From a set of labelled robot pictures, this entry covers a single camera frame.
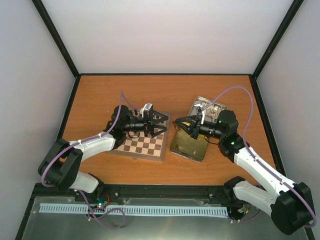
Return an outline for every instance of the wooden chessboard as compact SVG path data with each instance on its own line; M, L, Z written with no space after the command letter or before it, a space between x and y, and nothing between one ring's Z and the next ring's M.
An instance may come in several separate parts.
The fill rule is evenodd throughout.
M163 113L169 117L169 119L159 125L169 127L170 114ZM163 161L165 159L165 149L168 138L168 131L165 131L158 136L151 138L151 136L145 136L143 131L129 132L126 135L126 140L122 145L113 151L109 151L110 154L128 156L133 159L147 159L154 161Z

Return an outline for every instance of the robotic arm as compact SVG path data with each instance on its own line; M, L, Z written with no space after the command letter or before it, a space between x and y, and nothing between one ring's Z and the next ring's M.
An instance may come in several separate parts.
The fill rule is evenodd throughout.
M145 136L150 134L154 138L167 130L159 123L167 121L168 116L153 110L153 105L147 103L140 110L140 116L136 110L133 113L127 106L122 105L115 127L108 134L104 134L114 123L118 109L119 107L114 109L111 121L107 123L105 130L98 134L98 137L91 137L83 142L58 139L40 164L38 173L42 176L54 157L68 146L79 142L61 156L65 159L63 162L60 160L54 162L46 173L45 180L60 191L76 189L100 196L104 183L90 173L80 172L81 162L96 154L117 149L126 140L127 132L144 131Z
M224 184L225 195L230 202L238 199L256 206L271 216L277 228L287 235L313 219L305 205L286 185L297 191L314 212L310 188L303 182L296 184L277 172L248 143L246 148L237 133L238 121L233 111L221 111L217 122L213 123L203 120L202 110L198 107L197 115L177 118L175 124L194 139L199 135L219 139L220 152L245 169L264 188L254 186L239 176L232 178Z

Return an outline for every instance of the black metal corner post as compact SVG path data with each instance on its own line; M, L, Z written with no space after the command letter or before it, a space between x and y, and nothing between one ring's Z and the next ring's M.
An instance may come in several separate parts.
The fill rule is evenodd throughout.
M64 112L64 115L63 115L63 119L62 119L62 122L61 122L61 125L60 125L60 128L59 128L59 132L58 132L58 135L57 135L56 139L60 139L64 135L65 128L66 128L66 125L67 125L67 121L68 121L68 118L69 118L69 114L70 114L70 111L71 111L71 107L72 107L72 104L74 103L74 99L75 99L75 96L76 96L76 93L77 93L77 89L78 89L78 86L79 86L80 78L81 78L81 74L75 78L75 81L74 81L74 84L73 84L73 88L72 88L72 91L71 91L71 94L70 94L70 98L69 98L68 104L66 105L66 109L65 109L65 112Z
M297 11L299 10L301 4L304 2L304 0L293 0L290 8L288 9L287 13L285 14L280 26L278 27L277 31L275 32L271 42L269 43L269 46L266 48L260 62L256 66L252 76L254 80L257 80L258 76L262 72L263 68L267 64L267 61L269 60L271 54L274 52L276 46L280 42L280 39L286 32L288 26L290 25L291 21L294 19Z
M35 8L37 9L39 15L41 16L45 26L47 27L49 33L51 34L55 44L59 48L66 64L69 66L73 76L75 78L79 77L79 72L74 64L74 62L71 59L71 56L69 55L66 46L64 42L62 41L54 23L52 22L43 2L41 0L32 0Z
M272 128L271 128L271 125L269 122L269 118L268 118L267 111L266 111L266 108L264 105L264 101L262 100L262 97L261 97L261 93L260 93L257 81L254 79L253 75L249 75L249 79L250 79L252 91L253 91L253 94L255 97L256 105L257 105L259 113L260 113L260 117L261 117L262 124L264 127L265 135L266 135L266 138L269 143L269 147L271 150L271 154L273 157L275 168L278 172L280 172L282 175L285 176L286 175L285 168L284 168L284 165L283 165L281 157L280 157L280 153L279 153L279 150L277 147L276 139L275 139L275 136L272 132Z

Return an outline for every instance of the white panel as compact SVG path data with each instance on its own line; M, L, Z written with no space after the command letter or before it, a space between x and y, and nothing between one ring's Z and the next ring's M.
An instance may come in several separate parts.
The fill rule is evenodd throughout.
M320 1L304 1L258 78L285 170L320 215ZM320 238L320 224L313 228Z
M0 239L15 239L74 78L30 0L0 8Z
M44 0L81 73L253 73L292 0Z

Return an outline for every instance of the orange wooden surface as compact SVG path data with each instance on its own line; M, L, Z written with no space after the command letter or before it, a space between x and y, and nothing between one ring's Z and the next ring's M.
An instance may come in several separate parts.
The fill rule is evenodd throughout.
M214 99L234 85L243 86L252 93L249 78L245 75L82 76L63 138L78 140L102 131L119 104L121 90L138 108L153 103L156 111L170 112L171 120L174 120L188 114L197 96ZM235 112L238 131L242 134L250 113L250 99L246 92L231 90L218 102ZM168 131L164 162L134 160L103 152L84 161L80 170L109 184L221 185L235 176L255 183L246 171L223 157L216 145L209 144L202 163L171 153L170 143L175 134L172 123ZM256 103L246 140L274 167Z

